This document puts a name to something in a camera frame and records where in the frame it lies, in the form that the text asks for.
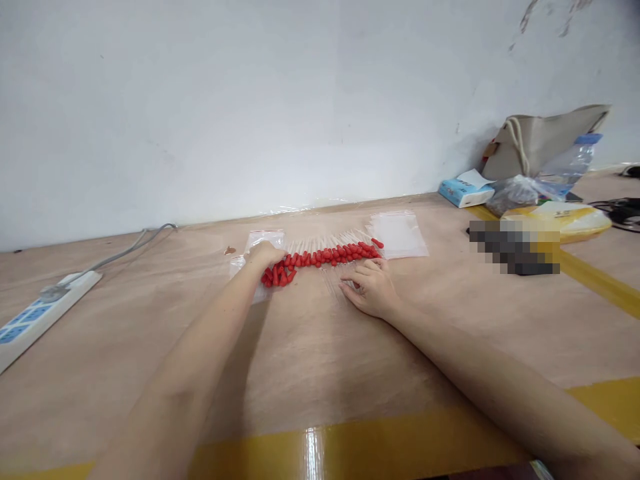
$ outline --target wooden floor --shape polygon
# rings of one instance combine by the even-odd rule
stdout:
[[[638,180],[612,175],[578,187],[588,201],[640,197]],[[638,319],[565,274],[499,274],[471,251],[465,229],[474,216],[438,194],[182,227],[105,267],[104,278],[2,374],[0,473],[94,459],[160,360],[228,280],[227,246],[241,252],[250,230],[283,228],[295,240],[362,228],[370,214],[396,209],[416,213],[431,254],[391,262],[407,301],[562,388],[640,377]],[[136,235],[1,254],[0,325],[40,288],[128,247]],[[640,288],[639,242],[610,229],[566,250]],[[252,308],[203,443],[469,409],[400,334],[336,295],[336,282],[331,272],[303,269],[293,285]],[[400,432],[390,435],[402,441]],[[464,465],[469,452],[446,455],[448,465]]]

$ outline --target blue bottle cap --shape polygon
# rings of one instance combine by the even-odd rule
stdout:
[[[588,133],[586,135],[580,135],[573,143],[580,145],[595,145],[601,138],[602,133]]]

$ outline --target water bottle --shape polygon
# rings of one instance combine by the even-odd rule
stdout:
[[[588,133],[576,138],[571,148],[547,162],[535,178],[549,197],[564,201],[575,183],[589,169],[593,159],[593,146],[602,138],[601,133]]]

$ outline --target canvas tote bag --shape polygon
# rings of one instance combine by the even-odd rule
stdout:
[[[535,177],[546,162],[568,150],[580,135],[596,132],[610,109],[610,105],[587,105],[554,117],[507,118],[485,150],[483,156],[489,159],[482,176],[488,180],[518,174]]]

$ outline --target power strip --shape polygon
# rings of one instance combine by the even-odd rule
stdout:
[[[67,275],[59,283],[76,275]],[[69,284],[69,292],[60,300],[51,303],[36,300],[0,328],[0,375],[101,278],[101,273],[86,272]]]

